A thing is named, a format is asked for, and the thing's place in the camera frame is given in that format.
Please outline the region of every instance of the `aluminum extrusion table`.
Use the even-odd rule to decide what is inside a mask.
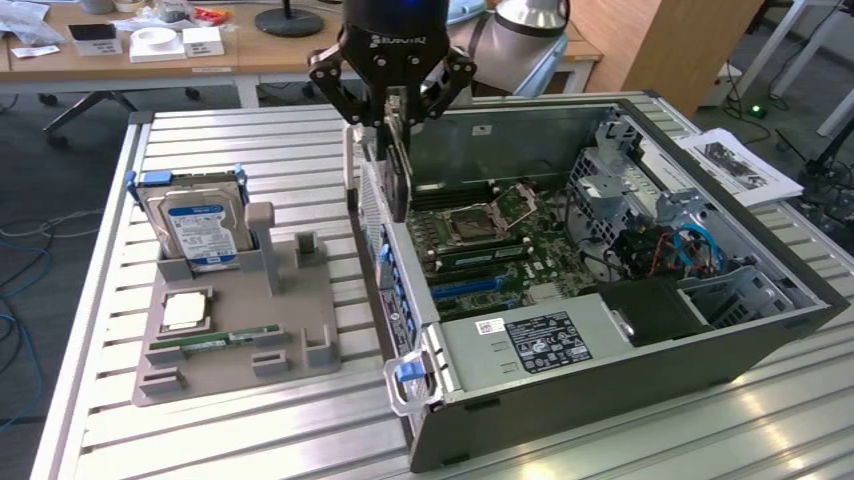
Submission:
[[[661,100],[620,96],[669,135],[695,130]],[[123,194],[123,172],[200,172],[237,162],[250,198],[274,204],[276,237],[310,228],[326,242],[344,366],[325,377],[137,408],[130,389],[157,243]],[[753,213],[854,298],[851,257],[789,207]],[[837,478],[854,472],[852,315],[728,385],[413,475],[346,221],[336,112],[155,114],[127,127],[31,478]]]

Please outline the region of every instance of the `green circuit board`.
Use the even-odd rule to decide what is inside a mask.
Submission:
[[[570,298],[596,283],[553,207],[517,185],[490,203],[409,214],[406,227],[442,321]]]

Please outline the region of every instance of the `gray carpet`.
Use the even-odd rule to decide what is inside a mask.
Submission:
[[[733,63],[745,68],[755,56],[768,33],[747,36],[733,54]],[[764,102],[765,82],[776,72],[785,56],[780,50],[763,77],[747,92],[744,102]],[[300,86],[284,89],[268,88],[269,98],[264,105],[305,103]],[[819,151],[827,140],[812,132],[829,114],[837,102],[854,87],[854,74],[825,59],[816,57],[801,78],[787,95],[789,112],[769,108],[763,124],[788,132],[805,153]],[[173,111],[190,109],[236,108],[237,97],[226,87],[198,89],[201,102],[185,99],[182,90],[127,93],[127,98],[142,110]],[[71,104],[78,95],[58,95],[62,105]],[[10,98],[0,98],[7,104]],[[39,129],[59,112],[38,104],[34,95],[19,97],[15,107],[0,115],[0,146],[2,148],[3,172],[0,175],[0,224],[27,218],[46,219],[75,210],[102,206],[118,148],[123,135],[126,113],[110,102],[95,106],[77,121],[61,131],[70,140],[66,151],[55,151],[43,143]],[[724,127],[743,141],[755,138],[759,130],[727,117],[719,109],[700,111],[693,120],[707,129]],[[775,141],[767,140],[749,145],[756,154],[765,158],[789,175],[796,174],[800,160],[792,152],[780,153],[773,148]],[[854,141],[844,149],[852,157]],[[95,225],[95,219],[62,226],[61,231],[78,231]],[[31,238],[27,244],[39,244],[42,238]],[[23,294],[10,299],[19,319],[26,323],[33,336],[38,360],[45,378],[45,392],[29,416],[46,414],[55,375],[61,363],[63,345],[85,279],[94,236],[57,240],[50,249],[53,263],[45,279]],[[29,257],[0,248],[0,282],[15,271]],[[0,362],[7,358],[11,342],[0,343]],[[0,417],[14,414],[26,404],[34,390],[31,367],[21,354],[13,367],[0,376]],[[17,480],[27,477],[34,457],[41,423],[11,426],[0,433],[0,478]]]

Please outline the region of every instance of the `robotic arm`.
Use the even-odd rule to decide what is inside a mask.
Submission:
[[[449,46],[446,15],[448,0],[344,0],[337,44],[312,54],[309,77],[348,123],[378,128],[386,105],[406,130],[441,116],[476,70]],[[366,99],[341,86],[344,61],[366,84]],[[421,91],[438,64],[438,81]]]

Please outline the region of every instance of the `barcode sticker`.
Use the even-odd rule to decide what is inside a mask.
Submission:
[[[474,322],[474,328],[477,329],[477,334],[488,335],[489,333],[497,333],[504,331],[504,319],[502,318],[492,318],[489,320],[480,320]]]

